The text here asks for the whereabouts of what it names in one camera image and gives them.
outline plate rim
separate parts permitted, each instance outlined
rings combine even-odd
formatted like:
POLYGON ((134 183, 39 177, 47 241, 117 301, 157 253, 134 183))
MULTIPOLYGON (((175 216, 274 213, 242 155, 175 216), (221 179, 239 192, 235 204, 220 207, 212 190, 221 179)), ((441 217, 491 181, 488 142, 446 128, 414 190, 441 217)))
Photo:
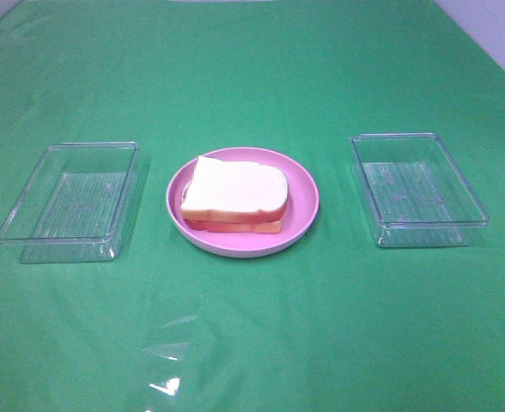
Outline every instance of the plate rim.
POLYGON ((178 171, 170 179, 168 186, 167 186, 166 195, 165 195, 165 203, 167 206, 167 212, 170 215, 174 225, 177 227, 179 232, 188 241, 193 243, 196 247, 199 247, 200 249, 203 249, 203 250, 208 251, 210 253, 214 253, 217 255, 226 256, 226 257, 230 257, 230 258, 259 258, 262 256, 267 256, 267 255, 271 255, 273 253, 277 253, 277 252, 282 251, 283 249, 286 249, 287 247, 293 245, 312 226, 313 221, 315 220, 315 217, 317 216, 318 211, 319 211, 319 188, 318 188, 317 183, 315 182, 315 179, 313 178, 312 174, 301 163, 299 163, 298 161, 294 160, 293 158, 287 156, 286 154, 283 154, 277 150, 273 150, 270 148, 258 148, 258 147, 254 147, 254 146, 235 146, 235 147, 214 149, 214 150, 211 150, 211 151, 206 152, 204 154, 199 154, 198 156, 195 156, 194 158, 192 158, 191 160, 186 162, 182 167, 180 167, 178 169, 178 171), (220 154, 223 152, 234 151, 234 150, 251 150, 251 151, 258 151, 258 152, 266 152, 266 153, 269 153, 270 155, 275 155, 275 156, 284 158, 286 161, 293 163, 299 167, 301 172, 307 178, 310 186, 313 188, 313 191, 315 193, 315 201, 314 201, 312 213, 307 218, 307 221, 305 222, 305 224, 302 225, 294 233, 292 233, 287 239, 283 239, 281 242, 276 243, 274 245, 262 246, 262 247, 256 247, 256 248, 219 246, 219 245, 216 245, 216 244, 211 243, 209 241, 205 241, 201 237, 197 236, 192 229, 184 227, 183 223, 181 223, 179 221, 179 219, 177 218, 177 216, 173 212, 173 208, 171 207, 171 200, 172 199, 170 197, 170 193, 174 187, 174 183, 175 183, 176 179, 182 174, 182 172, 187 167, 189 167, 193 162, 197 161, 197 158, 200 155, 201 156, 216 155, 216 154, 220 154))

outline table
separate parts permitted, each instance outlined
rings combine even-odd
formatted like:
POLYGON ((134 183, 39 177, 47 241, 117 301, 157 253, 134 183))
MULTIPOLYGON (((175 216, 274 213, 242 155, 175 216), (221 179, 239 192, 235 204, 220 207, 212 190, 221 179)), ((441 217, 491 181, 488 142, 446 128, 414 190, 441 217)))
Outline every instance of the table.
POLYGON ((140 142, 110 263, 0 246, 2 411, 505 410, 505 73, 432 2, 24 1, 0 21, 0 225, 42 150, 140 142), (434 131, 490 213, 466 248, 380 249, 349 138, 434 131), (289 249, 219 257, 164 196, 217 148, 307 168, 289 249))

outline bread slice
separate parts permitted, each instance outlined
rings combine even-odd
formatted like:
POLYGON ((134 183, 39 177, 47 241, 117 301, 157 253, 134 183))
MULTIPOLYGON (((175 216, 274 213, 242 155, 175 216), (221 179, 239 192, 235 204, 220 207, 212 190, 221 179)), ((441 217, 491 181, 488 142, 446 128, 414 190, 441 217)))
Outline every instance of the bread slice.
POLYGON ((181 211, 197 230, 277 233, 288 197, 287 178, 276 167, 199 156, 181 211))

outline plate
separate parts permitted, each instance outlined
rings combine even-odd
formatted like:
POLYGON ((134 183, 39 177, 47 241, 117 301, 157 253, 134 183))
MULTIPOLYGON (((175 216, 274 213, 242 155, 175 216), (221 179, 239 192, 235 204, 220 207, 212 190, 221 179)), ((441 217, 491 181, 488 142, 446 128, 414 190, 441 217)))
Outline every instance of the plate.
POLYGON ((283 171, 289 182, 289 206, 280 233, 214 233, 190 229, 180 212, 182 192, 191 180, 197 159, 187 162, 167 188, 167 209, 178 230, 194 245, 231 258, 257 258, 294 244, 312 224, 319 208, 319 191, 310 173, 297 161, 267 148, 222 148, 203 156, 222 161, 257 161, 283 171))

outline transparent tray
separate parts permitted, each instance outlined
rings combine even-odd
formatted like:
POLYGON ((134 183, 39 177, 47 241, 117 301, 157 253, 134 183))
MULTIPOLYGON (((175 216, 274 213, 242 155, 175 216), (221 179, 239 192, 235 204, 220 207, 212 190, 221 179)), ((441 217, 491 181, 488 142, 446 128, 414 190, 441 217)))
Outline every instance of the transparent tray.
POLYGON ((465 246, 489 217, 433 133, 350 139, 356 184, 380 247, 465 246))
POLYGON ((112 260, 137 187, 135 142, 46 148, 0 229, 22 263, 112 260))

